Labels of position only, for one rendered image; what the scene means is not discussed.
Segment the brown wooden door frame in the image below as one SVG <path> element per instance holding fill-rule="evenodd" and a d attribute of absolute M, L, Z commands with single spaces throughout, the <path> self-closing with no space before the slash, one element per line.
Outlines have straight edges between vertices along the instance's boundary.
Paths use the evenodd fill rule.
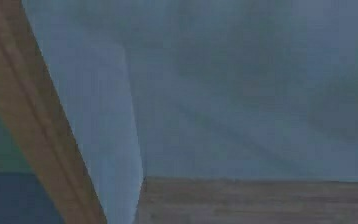
<path fill-rule="evenodd" d="M 107 224 L 21 0 L 0 0 L 0 117 L 66 224 Z"/>

